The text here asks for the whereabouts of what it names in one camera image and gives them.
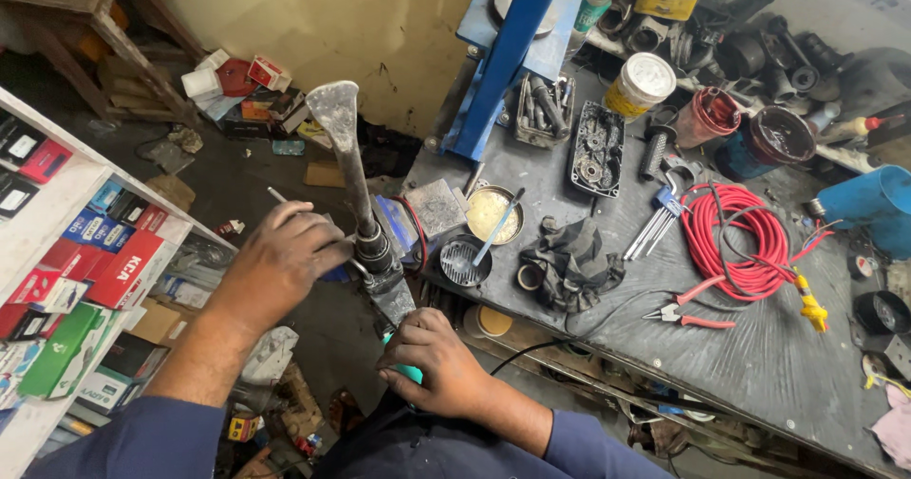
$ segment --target glue bottle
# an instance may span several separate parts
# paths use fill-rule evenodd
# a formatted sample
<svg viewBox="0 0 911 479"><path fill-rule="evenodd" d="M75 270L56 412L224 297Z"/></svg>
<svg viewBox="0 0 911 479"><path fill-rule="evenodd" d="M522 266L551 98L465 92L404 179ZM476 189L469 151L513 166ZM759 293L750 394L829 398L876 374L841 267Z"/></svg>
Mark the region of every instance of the glue bottle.
<svg viewBox="0 0 911 479"><path fill-rule="evenodd" d="M829 125L826 127L826 130L823 131L823 134L819 136L816 142L820 145L827 145L829 143L838 143L839 141L855 139L857 137L866 137L866 135L870 134L870 131L878 129L879 126L883 124L883 122L904 117L905 114L889 116L888 118L864 118L862 116L858 116L854 120L848 120L847 122L842 122L840 124Z"/></svg>
<svg viewBox="0 0 911 479"><path fill-rule="evenodd" d="M582 44L588 38L591 26L595 25L610 7L613 0L582 0L576 14L576 22L573 24L572 31L569 33L569 43L567 51L563 56L563 61L567 62L576 55Z"/></svg>

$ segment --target workbench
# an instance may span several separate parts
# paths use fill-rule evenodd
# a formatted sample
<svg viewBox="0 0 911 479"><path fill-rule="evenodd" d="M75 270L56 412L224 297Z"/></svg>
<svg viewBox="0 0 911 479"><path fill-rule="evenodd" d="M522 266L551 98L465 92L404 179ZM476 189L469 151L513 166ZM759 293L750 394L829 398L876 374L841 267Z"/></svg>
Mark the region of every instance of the workbench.
<svg viewBox="0 0 911 479"><path fill-rule="evenodd" d="M591 66L580 70L578 64L569 64L564 70L576 79L575 114L586 100L600 102L616 74L601 72L599 80ZM515 108L515 101L507 97L507 109L510 107ZM426 278L554 335L585 333L610 310L641 291L667 288L682 292L698 284L704 278L689 257L679 224L649 257L625 264L627 274L620 287L603 295L598 306L571 318L570 323L565 314L540 305L535 294L516 281L521 266L518 253L540 239L539 224L545 216L555 217L558 226L593 217L604 252L622 255L626 250L653 214L650 202L660 186L638 179L645 151L641 139L644 120L627 127L620 196L616 199L595 199L571 185L567 179L569 144L553 151L532 147L518 142L511 127L494 125L481 158L486 164L481 178L512 192L519 187L527 189L521 201L524 228L513 241L492 249L493 271L478 287L456 287L445 280L435 267L434 257L424 273ZM711 148L707 144L705 156L698 148L686 156L708 165ZM405 185L444 178L452 188L463 187L471 169L462 157L422 150ZM707 173L722 179L708 168ZM746 186L759 196L769 193L777 200L775 204L767 200L767 204L778 205L785 224L791 225L791 252L795 253L813 230L800 221L800 203L825 185L806 173L783 167ZM863 389L862 352L855 346L859 336L852 334L856 330L849 318L854 296L877 289L878 280L868 279L863 284L851 280L846 267L848 244L843 236L828 237L795 263L810 281L816 299L829 311L826 333L814 331L800 315L803 303L797 290L784 284L769 298L740 313L712 310L695 301L680 309L683 314L737 322L737 327L729 330L643 320L643 315L669 302L669 295L656 293L615 313L606 328L582 347L865 474L905 477L866 430L889 407L882 389ZM702 296L716 304L737 305L717 292L710 289ZM703 429L711 434L711 428Z"/></svg>

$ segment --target yellow wall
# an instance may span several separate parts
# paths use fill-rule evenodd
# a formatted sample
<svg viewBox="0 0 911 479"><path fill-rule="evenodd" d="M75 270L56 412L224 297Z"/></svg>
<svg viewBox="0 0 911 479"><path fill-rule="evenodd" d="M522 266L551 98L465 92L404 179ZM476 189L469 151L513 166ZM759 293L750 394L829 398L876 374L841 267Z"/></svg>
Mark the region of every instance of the yellow wall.
<svg viewBox="0 0 911 479"><path fill-rule="evenodd" d="M262 54L304 91L348 79L373 124L426 137L466 44L471 0L164 0L203 47Z"/></svg>

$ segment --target pliers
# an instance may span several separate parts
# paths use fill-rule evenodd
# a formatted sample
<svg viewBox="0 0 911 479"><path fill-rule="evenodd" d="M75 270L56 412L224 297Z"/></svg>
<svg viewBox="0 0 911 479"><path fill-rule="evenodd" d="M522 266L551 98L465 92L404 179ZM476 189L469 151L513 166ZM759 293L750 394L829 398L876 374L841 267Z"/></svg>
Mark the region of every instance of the pliers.
<svg viewBox="0 0 911 479"><path fill-rule="evenodd" d="M666 307L655 310L650 314L643 316L643 319L660 319L666 322L679 322L681 326L686 326L687 324L692 324L694 326L701 326L702 328L713 328L715 330L724 330L726 328L734 328L737 326L736 322L733 321L709 321L707 319L701 319L698 317L692 317L689 315L679 315L677 314L677 309L686 304L691 299L698 296L703 290L708 287L712 287L716 283L719 283L724 280L724 275L718 275L716 277L709 278L696 287L687 290L683 294L675 296L675 302L670 303Z"/></svg>

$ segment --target hand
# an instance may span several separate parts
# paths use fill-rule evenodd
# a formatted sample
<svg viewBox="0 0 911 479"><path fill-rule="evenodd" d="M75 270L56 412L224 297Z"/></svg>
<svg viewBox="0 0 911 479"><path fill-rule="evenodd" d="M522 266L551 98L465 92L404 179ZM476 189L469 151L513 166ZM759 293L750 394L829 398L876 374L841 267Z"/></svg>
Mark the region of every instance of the hand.
<svg viewBox="0 0 911 479"><path fill-rule="evenodd" d="M345 263L353 244L312 210L309 202L273 208L234 257L206 310L261 335L307 297L316 278Z"/></svg>
<svg viewBox="0 0 911 479"><path fill-rule="evenodd" d="M411 365L424 373L419 385L393 367ZM473 420L484 413L490 385L484 372L443 312L418 309L408 314L376 363L380 377L408 403L437 415Z"/></svg>

